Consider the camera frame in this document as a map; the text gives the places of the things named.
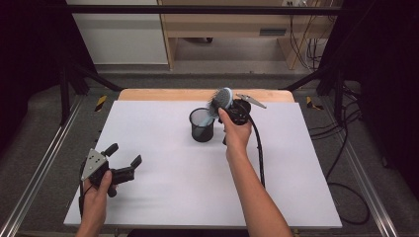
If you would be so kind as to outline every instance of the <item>gray floor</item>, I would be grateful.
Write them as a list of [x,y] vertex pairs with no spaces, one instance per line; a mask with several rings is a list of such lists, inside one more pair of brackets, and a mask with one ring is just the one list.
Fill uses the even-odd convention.
[[[102,72],[105,77],[123,87],[212,89],[223,86],[277,89],[290,85],[307,73],[304,68],[288,71],[276,41],[271,39],[214,39],[212,44],[203,42],[203,39],[183,39],[179,42],[176,58],[177,64],[173,71],[162,71],[161,68],[149,70],[151,67],[145,66],[146,70],[142,74],[135,71],[139,67],[124,73],[115,68],[105,68],[108,71]],[[75,228],[65,227],[62,222],[68,202],[73,199],[77,189],[79,165],[88,150],[95,146],[112,100],[118,97],[118,93],[104,89],[95,82],[89,80],[89,84],[91,91],[84,97],[80,112],[21,225],[21,231],[75,232]],[[293,93],[295,100],[300,103],[307,127],[323,126],[331,122],[325,111],[306,106],[306,96],[311,97],[314,105],[321,105],[324,100],[328,100],[315,95],[311,90],[315,85],[316,82],[310,83]],[[359,89],[356,84],[351,87]],[[94,112],[99,97],[104,94],[108,95],[107,102],[100,112]],[[31,98],[28,114],[14,142],[1,154],[1,223],[4,223],[25,190],[58,129],[59,120],[58,87],[52,87]],[[351,123],[349,134],[399,235],[419,236],[418,200],[410,193],[397,171],[382,167],[375,142],[361,120]],[[313,140],[313,144],[323,172],[326,172],[339,150],[338,137],[333,135]],[[330,180],[359,191],[346,154],[339,161]],[[366,211],[358,198],[341,189],[331,188],[331,192],[343,217],[354,220],[364,217]],[[380,236],[373,217],[364,225],[344,222],[342,229],[299,231],[301,236]],[[113,229],[105,228],[104,233],[113,233]]]

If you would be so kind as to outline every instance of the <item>black mesh cup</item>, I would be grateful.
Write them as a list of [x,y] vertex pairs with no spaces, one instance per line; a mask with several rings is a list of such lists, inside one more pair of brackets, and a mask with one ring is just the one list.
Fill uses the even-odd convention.
[[189,115],[192,137],[198,142],[207,142],[213,137],[214,118],[209,117],[207,108],[198,108]]

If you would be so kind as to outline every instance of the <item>black cable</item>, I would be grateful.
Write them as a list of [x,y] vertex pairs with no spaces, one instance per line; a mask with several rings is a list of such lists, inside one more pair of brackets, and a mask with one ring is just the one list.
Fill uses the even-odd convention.
[[246,116],[248,116],[250,122],[253,125],[253,129],[255,130],[256,140],[257,140],[257,143],[258,143],[257,148],[258,148],[258,152],[259,152],[259,175],[261,177],[261,184],[266,189],[266,186],[265,186],[265,171],[264,171],[264,168],[263,168],[262,141],[261,141],[261,137],[259,135],[258,127],[256,126],[255,121],[252,119],[252,117],[250,116],[250,113],[246,110],[246,108],[244,108],[242,105],[240,105],[240,103],[235,103],[234,105],[239,106],[246,113]]
[[316,58],[316,56],[315,56],[315,52],[316,52],[316,50],[317,50],[317,43],[318,43],[318,39],[314,39],[314,49],[313,49],[313,70],[316,70],[316,68],[315,68],[315,58]]
[[345,83],[343,84],[343,91],[345,94],[347,94],[346,96],[353,96],[355,97],[357,100],[361,97],[361,94],[354,92],[353,90],[351,90],[347,85],[345,85]]
[[[355,117],[355,118],[352,118],[352,119],[350,119],[353,115],[355,115],[357,112],[359,112],[360,110],[356,110],[356,111],[354,111],[354,112],[352,112],[352,113],[350,113],[349,115],[348,115],[348,117],[346,118],[346,121],[347,121],[347,124],[350,124],[351,122],[353,122],[353,121],[355,121],[356,119],[358,119],[359,118],[359,116],[357,116],[357,117]],[[323,127],[315,127],[315,128],[311,128],[311,129],[320,129],[320,128],[327,128],[327,127],[329,127],[329,126],[331,126],[331,125],[333,125],[333,124],[335,124],[336,122],[332,122],[332,123],[330,123],[330,124],[328,124],[328,125],[326,125],[326,126],[323,126]],[[322,131],[322,132],[319,132],[319,133],[314,133],[314,134],[311,134],[310,136],[311,137],[313,137],[313,136],[319,136],[319,135],[324,135],[324,134],[326,134],[326,133],[328,133],[328,132],[330,132],[330,131],[332,131],[333,129],[335,129],[335,128],[338,128],[339,127],[339,125],[335,125],[335,126],[333,126],[332,128],[330,128],[330,129],[327,129],[326,131]]]
[[367,215],[361,221],[349,220],[349,219],[344,218],[341,215],[339,215],[339,217],[341,218],[341,220],[343,220],[343,221],[345,221],[347,223],[353,224],[353,225],[363,225],[363,224],[365,224],[365,223],[367,223],[369,221],[370,216],[371,216],[371,213],[370,213],[370,210],[368,208],[368,204],[365,201],[365,199],[360,194],[358,194],[358,192],[356,192],[355,190],[349,188],[348,186],[345,186],[345,185],[342,185],[342,184],[339,184],[339,183],[329,182],[329,183],[327,183],[327,185],[328,186],[337,186],[337,187],[340,187],[340,188],[343,188],[343,189],[346,189],[346,190],[350,191],[351,193],[353,193],[354,195],[356,195],[358,198],[360,198],[360,200],[363,202],[364,206],[367,208]]
[[338,163],[338,161],[340,160],[340,158],[341,158],[341,155],[342,155],[342,152],[343,152],[343,150],[344,150],[344,148],[345,148],[345,145],[346,145],[346,142],[347,142],[347,140],[348,140],[348,125],[347,125],[347,123],[346,123],[346,111],[348,110],[348,108],[350,107],[350,106],[352,106],[352,105],[354,105],[355,103],[357,103],[357,101],[354,101],[354,102],[351,102],[351,103],[349,103],[347,106],[346,106],[346,108],[344,109],[344,111],[343,111],[343,113],[344,113],[344,116],[343,116],[343,129],[345,130],[345,137],[344,137],[344,139],[343,139],[343,143],[342,143],[342,146],[341,146],[341,148],[339,149],[339,152],[338,152],[338,154],[337,154],[337,156],[336,156],[336,158],[335,158],[335,161],[333,162],[333,164],[332,164],[332,167],[329,169],[329,171],[327,172],[327,174],[326,174],[326,181],[329,179],[329,176],[330,176],[330,174],[332,173],[332,171],[333,171],[333,169],[335,168],[335,166],[336,166],[336,164]]
[[255,134],[256,134],[256,140],[258,142],[258,151],[259,151],[259,173],[261,176],[261,183],[262,186],[264,188],[265,187],[265,171],[263,169],[263,151],[262,151],[262,142],[261,142],[261,138],[259,136],[259,131],[258,128],[256,127],[255,121],[252,119],[252,117],[248,114],[249,120],[253,125],[253,129],[255,130]]
[[[343,127],[342,127],[342,129],[344,129],[344,130],[345,130],[345,137],[344,137],[344,140],[343,140],[343,142],[342,142],[342,146],[341,146],[341,148],[339,149],[339,152],[338,152],[338,154],[337,154],[337,156],[336,156],[336,158],[335,158],[335,161],[333,162],[333,164],[332,164],[331,168],[329,169],[329,171],[327,172],[327,174],[326,174],[326,176],[325,176],[326,182],[327,182],[327,180],[329,179],[330,174],[331,174],[331,173],[332,173],[332,171],[334,170],[334,168],[335,168],[336,164],[337,164],[337,163],[338,163],[338,161],[340,160],[340,158],[341,158],[341,156],[342,156],[342,152],[343,152],[343,150],[344,150],[344,148],[345,148],[345,146],[346,146],[346,142],[348,141],[348,135],[349,135],[349,133],[348,133],[348,118],[349,118],[349,117],[351,117],[352,115],[354,115],[355,113],[357,113],[357,112],[359,112],[359,111],[360,111],[360,110],[355,110],[355,111],[354,111],[354,112],[352,112],[349,116],[346,116],[346,112],[347,112],[348,108],[349,108],[350,106],[352,106],[352,105],[356,104],[356,103],[358,103],[358,101],[353,101],[353,102],[349,103],[349,104],[346,106],[346,108],[344,109],[344,116],[343,116],[343,118],[344,118],[344,119],[343,119]],[[343,220],[343,221],[345,221],[345,222],[347,222],[347,223],[353,224],[353,225],[363,225],[363,224],[365,224],[365,223],[367,223],[367,222],[369,221],[370,216],[371,216],[371,212],[370,212],[370,209],[369,209],[368,204],[367,204],[367,202],[365,201],[364,197],[362,197],[362,196],[361,196],[358,192],[356,192],[355,190],[353,190],[353,189],[349,188],[348,186],[342,185],[342,184],[333,183],[333,182],[327,182],[327,185],[328,185],[328,186],[338,186],[338,187],[344,188],[344,189],[346,189],[346,190],[348,190],[348,191],[352,192],[354,195],[356,195],[358,198],[360,198],[360,200],[363,202],[364,206],[365,206],[365,207],[366,207],[366,209],[367,209],[367,215],[366,215],[366,217],[365,217],[363,220],[361,220],[361,221],[353,221],[353,220],[349,220],[349,219],[344,218],[344,217],[342,217],[341,215],[339,215],[339,217],[341,218],[341,220]]]
[[86,190],[86,192],[84,192],[83,196],[86,196],[87,192],[88,192],[88,191],[90,191],[90,189],[92,189],[92,188],[94,188],[94,186],[93,186],[93,185],[91,185],[91,186],[89,187],[89,189],[87,189],[87,190]]
[[308,59],[313,59],[312,55],[311,55],[311,39],[308,39],[308,46],[307,46],[307,58]]
[[79,172],[79,186],[80,186],[80,196],[81,197],[83,197],[84,195],[83,195],[83,181],[81,181],[81,177],[82,177],[82,175],[83,175],[83,170],[84,170],[84,167],[86,166],[86,160],[87,159],[85,159],[82,163],[81,163],[81,165],[80,165],[80,172]]
[[[352,115],[354,115],[355,113],[359,112],[359,111],[360,111],[360,110],[356,110],[356,111],[352,112],[352,113],[348,116],[348,118],[349,118],[349,117],[351,117]],[[353,121],[357,120],[360,116],[361,116],[361,115],[360,115],[360,114],[358,114],[355,118],[353,118],[352,120],[349,120],[349,121],[348,121],[348,124],[350,124],[351,122],[353,122]],[[333,132],[333,133],[330,133],[330,134],[328,134],[328,135],[326,135],[326,136],[322,136],[322,137],[318,137],[318,138],[311,138],[311,140],[320,140],[320,139],[324,139],[324,138],[330,137],[330,136],[332,136],[332,135],[334,135],[334,134],[337,134],[337,133],[341,132],[342,130],[343,130],[343,128],[341,127],[341,129],[339,129],[339,130],[337,130],[337,131],[335,131],[335,132]]]
[[293,49],[293,52],[295,53],[296,57],[298,58],[302,66],[308,67],[308,65],[306,65],[305,62],[302,60],[301,54],[299,54],[298,43],[296,42],[295,36],[293,35],[293,16],[290,16],[290,44],[291,44],[291,48]]

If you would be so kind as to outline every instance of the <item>white board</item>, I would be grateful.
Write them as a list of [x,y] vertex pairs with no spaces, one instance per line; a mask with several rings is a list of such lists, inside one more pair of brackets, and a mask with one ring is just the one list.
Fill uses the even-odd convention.
[[[252,107],[259,129],[267,191],[290,227],[342,227],[320,169],[301,110],[295,103]],[[241,228],[240,201],[225,159],[223,125],[214,123],[211,141],[191,136],[189,114],[205,102],[116,101],[96,150],[117,143],[111,168],[123,168],[138,155],[135,180],[108,198],[105,224],[119,227]],[[257,143],[252,133],[248,154],[259,174]],[[78,196],[64,220],[78,225]]]

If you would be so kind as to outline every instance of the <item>metal frame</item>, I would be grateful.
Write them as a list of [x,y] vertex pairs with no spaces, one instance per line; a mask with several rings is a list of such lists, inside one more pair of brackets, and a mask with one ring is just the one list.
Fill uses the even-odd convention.
[[[149,6],[149,5],[38,5],[36,6],[41,12],[53,11],[53,12],[68,12],[68,13],[90,13],[90,14],[234,14],[234,15],[323,15],[323,16],[343,16],[352,15],[359,13],[359,11],[353,9],[342,9],[339,7],[332,8],[313,8],[313,7],[236,7],[236,6]],[[293,91],[297,87],[306,84],[307,82],[315,79],[316,76],[323,74],[324,72],[335,69],[338,63],[333,63],[332,67],[325,65],[321,67],[317,73],[308,75],[296,84],[289,86],[287,89]],[[66,71],[61,71],[61,89],[67,90],[66,82]],[[79,107],[83,101],[81,96],[76,96],[76,102],[73,104],[71,113],[68,120],[59,128],[58,132],[51,145],[44,154],[42,161],[34,173],[30,183],[25,189],[22,197],[14,210],[8,217],[6,223],[2,226],[0,236],[14,236],[26,213],[28,212],[35,196],[42,185],[42,181],[45,178],[48,169],[53,162],[56,153],[58,152],[70,126],[76,118]],[[331,113],[330,102],[326,102],[326,110],[330,117],[333,119]],[[378,229],[382,236],[397,236],[397,232],[379,199],[377,192],[367,176],[363,166],[361,165],[352,145],[348,142],[346,151],[349,155],[349,164],[354,172],[360,188],[363,192],[364,197],[372,211],[373,217],[376,220]]]

